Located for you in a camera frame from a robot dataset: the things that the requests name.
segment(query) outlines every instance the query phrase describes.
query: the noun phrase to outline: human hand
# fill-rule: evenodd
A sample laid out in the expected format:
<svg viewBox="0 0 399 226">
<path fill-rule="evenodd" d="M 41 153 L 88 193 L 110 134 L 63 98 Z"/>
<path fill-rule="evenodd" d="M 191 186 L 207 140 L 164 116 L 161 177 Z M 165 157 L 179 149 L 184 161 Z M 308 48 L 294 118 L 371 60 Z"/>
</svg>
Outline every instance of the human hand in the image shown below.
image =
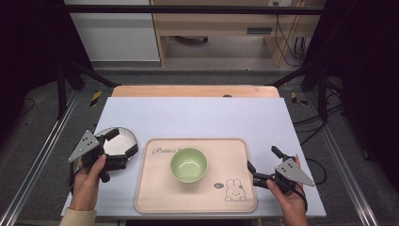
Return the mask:
<svg viewBox="0 0 399 226">
<path fill-rule="evenodd" d="M 298 166 L 300 166 L 298 156 L 296 156 L 295 162 Z M 287 193 L 283 194 L 276 183 L 271 180 L 267 180 L 267 186 L 279 202 L 286 225 L 308 225 L 308 221 L 306 219 L 305 203 L 301 197 L 299 197 L 293 191 L 288 191 Z M 304 195 L 301 188 L 302 184 L 295 186 L 295 190 Z"/>
<path fill-rule="evenodd" d="M 101 155 L 88 172 L 80 169 L 74 179 L 73 197 L 70 205 L 71 210 L 88 211 L 96 207 L 99 193 L 99 174 L 104 168 L 106 155 Z M 79 159 L 78 167 L 82 168 L 83 163 Z"/>
</svg>

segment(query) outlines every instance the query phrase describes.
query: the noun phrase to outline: rabbit illustration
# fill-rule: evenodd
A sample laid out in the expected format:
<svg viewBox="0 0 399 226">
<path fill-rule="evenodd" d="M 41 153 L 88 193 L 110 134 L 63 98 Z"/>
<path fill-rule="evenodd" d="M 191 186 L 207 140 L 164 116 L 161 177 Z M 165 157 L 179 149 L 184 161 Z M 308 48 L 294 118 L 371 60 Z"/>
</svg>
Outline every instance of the rabbit illustration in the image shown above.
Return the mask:
<svg viewBox="0 0 399 226">
<path fill-rule="evenodd" d="M 226 189 L 226 198 L 227 202 L 239 202 L 239 201 L 246 201 L 246 191 L 243 189 L 241 185 L 241 181 L 238 179 L 229 179 L 227 181 L 227 189 Z"/>
</svg>

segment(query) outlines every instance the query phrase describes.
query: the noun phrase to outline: white table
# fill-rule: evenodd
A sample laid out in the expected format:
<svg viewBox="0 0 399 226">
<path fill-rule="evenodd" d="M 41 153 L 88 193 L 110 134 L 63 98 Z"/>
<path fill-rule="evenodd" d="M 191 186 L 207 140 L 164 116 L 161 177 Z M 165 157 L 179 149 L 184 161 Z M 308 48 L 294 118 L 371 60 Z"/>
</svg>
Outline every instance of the white table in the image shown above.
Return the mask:
<svg viewBox="0 0 399 226">
<path fill-rule="evenodd" d="M 271 151 L 277 146 L 298 154 L 302 169 L 311 176 L 287 107 L 281 98 L 221 97 L 110 97 L 95 133 L 125 127 L 137 138 L 139 152 L 127 169 L 111 172 L 100 184 L 96 206 L 104 218 L 275 218 L 279 204 L 266 189 L 256 187 L 257 207 L 249 213 L 142 214 L 135 208 L 136 186 L 146 143 L 152 138 L 238 137 L 247 143 L 249 159 L 258 172 L 270 174 L 281 163 Z M 304 186 L 309 218 L 326 215 L 316 187 Z M 71 196 L 64 209 L 69 206 Z"/>
</svg>

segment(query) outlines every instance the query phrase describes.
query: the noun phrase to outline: bowl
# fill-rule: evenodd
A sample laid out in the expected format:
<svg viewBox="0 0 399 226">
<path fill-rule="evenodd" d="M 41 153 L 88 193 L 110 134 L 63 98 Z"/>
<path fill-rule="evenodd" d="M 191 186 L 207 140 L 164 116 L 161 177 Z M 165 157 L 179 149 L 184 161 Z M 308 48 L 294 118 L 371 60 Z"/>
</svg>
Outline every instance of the bowl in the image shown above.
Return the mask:
<svg viewBox="0 0 399 226">
<path fill-rule="evenodd" d="M 206 156 L 198 149 L 185 148 L 175 153 L 170 161 L 173 176 L 184 183 L 201 179 L 208 169 Z"/>
<path fill-rule="evenodd" d="M 110 140 L 105 140 L 104 143 L 104 152 L 106 154 L 112 155 L 123 155 L 126 154 L 129 156 L 128 161 L 133 157 L 133 154 L 128 154 L 128 150 L 132 150 L 135 146 L 137 146 L 137 139 L 135 135 L 128 129 L 122 127 L 111 127 L 108 129 L 104 129 L 102 132 L 96 134 L 96 137 L 101 135 L 106 135 L 111 130 L 118 129 L 119 134 Z"/>
</svg>

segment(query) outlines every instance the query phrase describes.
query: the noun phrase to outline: sleeve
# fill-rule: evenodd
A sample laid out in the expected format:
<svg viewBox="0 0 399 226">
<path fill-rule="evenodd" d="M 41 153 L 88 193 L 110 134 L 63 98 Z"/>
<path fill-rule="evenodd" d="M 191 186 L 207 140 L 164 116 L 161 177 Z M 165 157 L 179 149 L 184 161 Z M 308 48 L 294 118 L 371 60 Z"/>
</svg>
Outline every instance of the sleeve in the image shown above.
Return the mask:
<svg viewBox="0 0 399 226">
<path fill-rule="evenodd" d="M 65 210 L 64 218 L 61 220 L 60 226 L 88 226 L 94 225 L 97 211 L 75 211 L 67 208 Z"/>
</svg>

